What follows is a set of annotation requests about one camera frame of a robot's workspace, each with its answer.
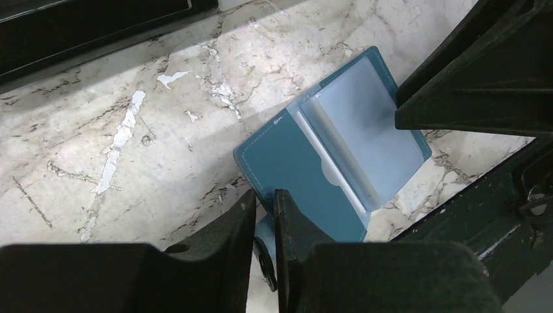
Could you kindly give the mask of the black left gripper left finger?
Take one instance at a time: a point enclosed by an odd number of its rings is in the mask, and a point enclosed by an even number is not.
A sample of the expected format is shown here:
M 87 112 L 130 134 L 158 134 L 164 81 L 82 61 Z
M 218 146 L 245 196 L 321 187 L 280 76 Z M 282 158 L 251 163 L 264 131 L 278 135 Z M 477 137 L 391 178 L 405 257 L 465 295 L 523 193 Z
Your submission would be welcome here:
M 1 248 L 2 312 L 244 312 L 256 195 L 159 250 L 147 243 Z

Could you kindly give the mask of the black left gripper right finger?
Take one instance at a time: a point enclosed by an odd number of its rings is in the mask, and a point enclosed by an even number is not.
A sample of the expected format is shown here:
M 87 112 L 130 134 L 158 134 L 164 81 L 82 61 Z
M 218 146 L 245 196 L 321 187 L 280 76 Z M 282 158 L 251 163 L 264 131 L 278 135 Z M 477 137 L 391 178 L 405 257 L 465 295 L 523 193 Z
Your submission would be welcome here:
M 482 263 L 449 241 L 338 243 L 274 195 L 281 312 L 501 312 Z

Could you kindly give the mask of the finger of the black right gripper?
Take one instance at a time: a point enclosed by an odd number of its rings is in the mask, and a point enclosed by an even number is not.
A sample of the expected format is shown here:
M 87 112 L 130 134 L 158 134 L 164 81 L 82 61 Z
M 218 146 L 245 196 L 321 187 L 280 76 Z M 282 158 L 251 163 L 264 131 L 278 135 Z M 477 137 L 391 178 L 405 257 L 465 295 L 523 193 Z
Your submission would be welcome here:
M 476 2 L 396 99 L 402 130 L 551 137 L 552 2 Z
M 552 262 L 552 140 L 533 140 L 395 241 L 466 245 L 507 302 Z

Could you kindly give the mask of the blue leather card holder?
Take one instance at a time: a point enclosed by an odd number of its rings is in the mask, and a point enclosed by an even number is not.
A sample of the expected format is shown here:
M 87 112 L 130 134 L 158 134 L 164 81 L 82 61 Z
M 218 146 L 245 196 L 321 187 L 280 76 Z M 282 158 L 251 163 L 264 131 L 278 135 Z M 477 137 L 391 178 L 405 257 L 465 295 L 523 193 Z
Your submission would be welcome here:
M 277 289 L 275 190 L 338 242 L 362 241 L 381 209 L 430 158 L 419 130 L 395 126 L 397 84 L 379 49 L 367 48 L 304 93 L 234 149 L 266 215 L 254 253 Z

